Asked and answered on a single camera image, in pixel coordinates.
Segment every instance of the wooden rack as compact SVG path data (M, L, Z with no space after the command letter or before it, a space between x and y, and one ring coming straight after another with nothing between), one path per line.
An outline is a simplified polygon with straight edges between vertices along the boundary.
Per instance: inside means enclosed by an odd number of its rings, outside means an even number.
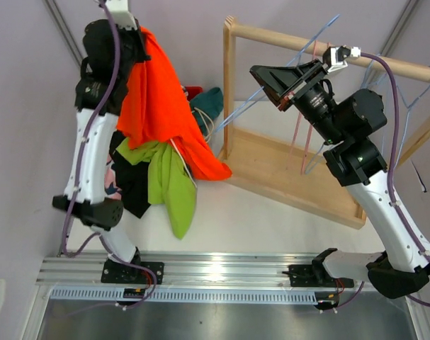
M237 22L227 17L224 24L224 117L234 110L235 43L236 37L268 45L299 51L308 39L264 30ZM314 45L305 51L312 54ZM328 44L317 42L315 54L322 56ZM430 67L395 59L383 58L396 75L430 82ZM364 57L349 59L349 64L367 67L370 60ZM373 63L372 68L384 72ZM430 117L404 145L399 165L430 138ZM295 147L288 160L290 145L280 140L235 128L224 129L224 146L220 158L227 162L233 176L230 183L249 191L272 198L310 213L348 225L356 229L364 226L366 214L357 202L342 188L326 166L317 166L309 175L300 175L304 150Z

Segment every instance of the orange shirt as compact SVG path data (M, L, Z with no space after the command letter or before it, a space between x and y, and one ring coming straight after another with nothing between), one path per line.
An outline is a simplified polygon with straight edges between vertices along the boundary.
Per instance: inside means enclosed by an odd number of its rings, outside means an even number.
M168 142L173 138L195 178L229 178L232 172L205 142L171 62L153 34L141 29L152 60L133 67L117 129L130 138L131 149L152 140Z

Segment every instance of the pile of clothes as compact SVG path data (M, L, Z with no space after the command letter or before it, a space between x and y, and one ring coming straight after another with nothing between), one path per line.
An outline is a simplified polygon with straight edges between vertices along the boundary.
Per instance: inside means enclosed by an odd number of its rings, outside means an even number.
M141 218L151 204L165 204L176 237L188 231L196 210L196 179L232 175L210 150L210 127L222 110L219 88L185 95L155 37L142 28L152 59L136 64L128 81L106 165L105 189Z

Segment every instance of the perforated metal strip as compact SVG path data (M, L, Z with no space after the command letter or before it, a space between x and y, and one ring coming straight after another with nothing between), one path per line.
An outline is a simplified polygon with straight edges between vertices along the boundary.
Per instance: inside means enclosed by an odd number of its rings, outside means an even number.
M59 300L135 301L124 298L124 288L62 287L57 286L51 298ZM204 302L251 303L267 305L315 305L313 292L288 290L213 290L213 289L163 289L157 288L149 301L155 302Z

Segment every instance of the black cloth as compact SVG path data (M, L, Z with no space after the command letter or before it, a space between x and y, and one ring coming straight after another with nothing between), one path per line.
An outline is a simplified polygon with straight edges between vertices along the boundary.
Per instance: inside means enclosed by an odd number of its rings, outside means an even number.
M122 190L123 207L134 216L141 218L150 206L148 191L149 163L142 161L131 165L115 149L125 139L120 131L115 131L109 146L109 154L114 161L115 182Z

